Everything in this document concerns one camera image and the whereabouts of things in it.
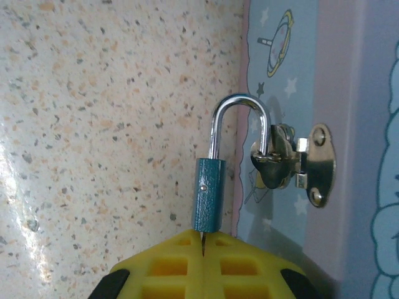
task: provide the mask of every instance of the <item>yellow plastic object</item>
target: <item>yellow plastic object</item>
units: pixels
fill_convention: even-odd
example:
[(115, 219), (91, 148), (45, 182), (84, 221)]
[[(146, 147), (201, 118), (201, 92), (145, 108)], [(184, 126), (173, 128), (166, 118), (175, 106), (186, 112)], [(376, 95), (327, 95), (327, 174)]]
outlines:
[(280, 271), (303, 271), (221, 232), (186, 230), (111, 269), (127, 269), (118, 299), (295, 299)]

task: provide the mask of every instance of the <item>padlock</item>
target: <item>padlock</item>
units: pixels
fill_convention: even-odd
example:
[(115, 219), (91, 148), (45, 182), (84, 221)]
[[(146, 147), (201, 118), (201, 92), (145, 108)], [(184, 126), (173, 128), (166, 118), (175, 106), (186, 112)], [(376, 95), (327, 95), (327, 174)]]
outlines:
[(217, 232), (221, 227), (226, 162), (219, 159), (219, 147), (223, 115), (233, 105), (248, 106), (258, 114), (261, 123), (259, 152), (267, 154), (270, 116), (266, 106), (256, 97), (241, 93), (222, 99), (213, 112), (208, 158), (196, 162), (192, 226), (199, 232)]

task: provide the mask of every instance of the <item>blue panel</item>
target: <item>blue panel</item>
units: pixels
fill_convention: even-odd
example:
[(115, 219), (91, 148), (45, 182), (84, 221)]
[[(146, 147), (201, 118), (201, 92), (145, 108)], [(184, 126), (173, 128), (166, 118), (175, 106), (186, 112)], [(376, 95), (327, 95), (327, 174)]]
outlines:
[[(317, 1), (251, 1), (248, 29), (248, 90), (270, 109), (272, 123), (287, 123), (296, 136), (312, 128)], [(270, 228), (304, 244), (307, 206), (304, 190), (294, 182), (284, 190), (266, 192), (256, 186), (256, 171), (249, 158), (259, 138), (259, 121), (251, 112), (241, 164), (244, 201), (239, 214), (238, 238), (269, 249)]]

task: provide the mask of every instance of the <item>granite surface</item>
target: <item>granite surface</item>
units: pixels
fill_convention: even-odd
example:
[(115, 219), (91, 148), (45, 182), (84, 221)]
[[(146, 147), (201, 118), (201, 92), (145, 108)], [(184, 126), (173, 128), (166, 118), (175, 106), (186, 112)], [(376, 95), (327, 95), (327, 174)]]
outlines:
[[(190, 228), (212, 109), (238, 89), (242, 3), (1, 1), (2, 298), (87, 298)], [(228, 231), (234, 110), (222, 135)]]

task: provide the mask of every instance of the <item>screw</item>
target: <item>screw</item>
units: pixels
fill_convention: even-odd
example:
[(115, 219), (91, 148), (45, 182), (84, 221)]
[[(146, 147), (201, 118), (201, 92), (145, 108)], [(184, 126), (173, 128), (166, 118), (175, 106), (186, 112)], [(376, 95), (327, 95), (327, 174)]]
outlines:
[(312, 138), (315, 145), (322, 146), (325, 143), (325, 131), (322, 128), (316, 128)]
[(320, 191), (316, 188), (313, 187), (310, 190), (310, 202), (315, 206), (315, 207), (319, 207), (322, 203), (323, 197), (320, 194)]

